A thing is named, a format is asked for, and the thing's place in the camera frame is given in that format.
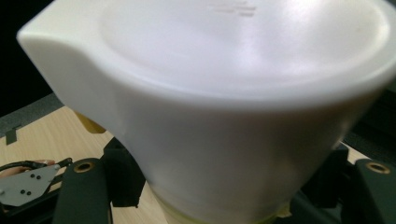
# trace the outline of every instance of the metal hole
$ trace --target metal hole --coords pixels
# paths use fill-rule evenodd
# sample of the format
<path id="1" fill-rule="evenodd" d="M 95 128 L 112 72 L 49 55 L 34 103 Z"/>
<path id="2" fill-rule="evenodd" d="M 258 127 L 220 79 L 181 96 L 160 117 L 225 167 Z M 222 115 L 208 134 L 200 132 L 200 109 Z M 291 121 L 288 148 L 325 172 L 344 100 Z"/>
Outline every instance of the metal hole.
<path id="1" fill-rule="evenodd" d="M 370 170 L 372 170 L 376 173 L 379 173 L 382 175 L 390 174 L 390 169 L 381 163 L 371 161 L 371 162 L 367 163 L 366 166 L 367 166 L 367 168 L 369 168 Z"/>
<path id="2" fill-rule="evenodd" d="M 90 161 L 83 162 L 77 166 L 75 166 L 74 171 L 76 173 L 84 173 L 90 171 L 93 168 L 94 164 Z"/>

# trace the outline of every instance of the yellow base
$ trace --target yellow base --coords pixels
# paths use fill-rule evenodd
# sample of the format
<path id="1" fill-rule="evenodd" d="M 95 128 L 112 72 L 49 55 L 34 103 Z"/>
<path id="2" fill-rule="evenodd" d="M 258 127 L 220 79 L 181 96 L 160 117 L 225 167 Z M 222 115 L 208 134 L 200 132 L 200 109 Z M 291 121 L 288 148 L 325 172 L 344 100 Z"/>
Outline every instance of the yellow base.
<path id="1" fill-rule="evenodd" d="M 174 207 L 165 203 L 156 195 L 157 201 L 161 206 L 163 213 L 165 214 L 165 218 L 168 224 L 208 224 L 201 220 L 198 220 L 193 217 L 189 217 L 185 214 L 180 213 Z M 280 211 L 276 212 L 275 214 L 262 219 L 261 221 L 254 222 L 253 224 L 273 224 L 278 217 L 283 217 L 284 214 L 289 214 L 289 205 L 282 208 Z"/>

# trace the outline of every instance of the wooden surface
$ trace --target wooden surface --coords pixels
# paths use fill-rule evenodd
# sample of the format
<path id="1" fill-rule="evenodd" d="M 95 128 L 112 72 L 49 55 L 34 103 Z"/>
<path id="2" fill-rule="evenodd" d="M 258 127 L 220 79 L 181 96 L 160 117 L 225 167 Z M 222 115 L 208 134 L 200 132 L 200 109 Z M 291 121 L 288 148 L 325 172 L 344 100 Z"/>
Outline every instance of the wooden surface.
<path id="1" fill-rule="evenodd" d="M 6 145 L 0 138 L 0 165 L 14 161 L 55 160 L 72 158 L 100 158 L 103 148 L 113 137 L 111 133 L 89 133 L 79 122 L 76 114 L 62 107 L 42 119 L 17 130 L 18 141 Z M 351 150 L 350 161 L 365 158 Z M 140 198 L 139 208 L 113 208 L 115 224 L 166 224 L 163 211 L 146 185 Z"/>

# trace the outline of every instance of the black background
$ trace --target black background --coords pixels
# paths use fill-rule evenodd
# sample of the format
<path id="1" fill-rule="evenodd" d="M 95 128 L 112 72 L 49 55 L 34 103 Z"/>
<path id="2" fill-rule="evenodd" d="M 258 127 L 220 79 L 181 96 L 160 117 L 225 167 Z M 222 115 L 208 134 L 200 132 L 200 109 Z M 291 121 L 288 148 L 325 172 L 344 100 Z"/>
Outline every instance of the black background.
<path id="1" fill-rule="evenodd" d="M 0 117 L 52 93 L 17 42 L 21 27 L 50 0 L 7 0 L 0 3 Z"/>

